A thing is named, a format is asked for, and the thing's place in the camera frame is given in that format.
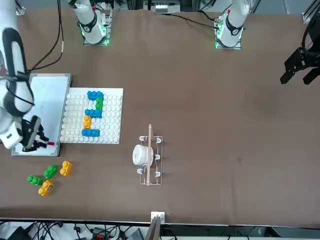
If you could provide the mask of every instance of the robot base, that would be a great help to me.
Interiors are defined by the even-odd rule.
[[[241,49],[241,35],[240,35],[238,43],[233,47],[227,47],[227,46],[223,45],[220,42],[220,40],[218,39],[218,35],[221,33],[221,30],[222,30],[222,27],[223,27],[222,17],[223,16],[219,16],[218,22],[214,22],[214,26],[219,28],[219,30],[217,30],[217,29],[214,30],[215,48],[216,49],[236,49],[236,50],[240,50]]]
[[[83,45],[85,45],[85,46],[92,46],[92,45],[108,46],[110,44],[112,15],[113,15],[113,10],[110,11],[109,16],[106,16],[105,13],[101,14],[102,25],[100,27],[101,27],[101,31],[103,33],[105,33],[105,36],[98,43],[95,43],[95,44],[89,43],[85,38],[85,35],[84,35],[82,28],[80,27],[81,35],[82,35],[82,39],[83,39]]]

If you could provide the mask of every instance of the yellow lego brick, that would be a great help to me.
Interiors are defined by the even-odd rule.
[[[46,180],[43,184],[42,184],[42,187],[39,189],[38,193],[41,195],[41,196],[46,196],[49,194],[49,192],[51,191],[52,189],[52,186],[53,186],[53,182],[50,181],[50,180]]]
[[[88,116],[88,115],[84,116],[83,128],[84,129],[90,129],[91,128],[91,117]]]
[[[71,168],[72,168],[72,162],[64,161],[62,163],[62,168],[60,169],[61,175],[69,176]]]

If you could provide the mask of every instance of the green lego brick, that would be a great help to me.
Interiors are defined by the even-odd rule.
[[[96,104],[95,104],[95,109],[99,109],[101,112],[102,112],[102,107],[103,107],[103,99],[102,98],[100,98],[100,97],[97,97],[96,98]]]
[[[55,164],[52,164],[47,168],[47,170],[43,172],[43,176],[45,176],[46,179],[52,179],[57,172],[58,172],[58,166]]]
[[[38,185],[38,186],[41,186],[44,183],[44,180],[42,178],[37,176],[32,176],[32,175],[28,176],[26,180],[28,183]]]

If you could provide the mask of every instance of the wooden stick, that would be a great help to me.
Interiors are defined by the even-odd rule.
[[[148,132],[148,162],[147,162],[147,171],[146,171],[146,185],[150,185],[150,155],[151,155],[151,140],[153,137],[152,126],[149,124],[149,132]]]

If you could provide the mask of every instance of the blue lego brick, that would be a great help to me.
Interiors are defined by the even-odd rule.
[[[99,129],[83,129],[81,131],[82,136],[84,137],[100,137]]]
[[[104,94],[100,91],[88,91],[87,96],[91,101],[95,101],[97,98],[104,99]]]
[[[102,118],[102,111],[100,109],[96,109],[96,110],[86,109],[84,111],[84,114],[92,118],[98,118],[98,119]]]

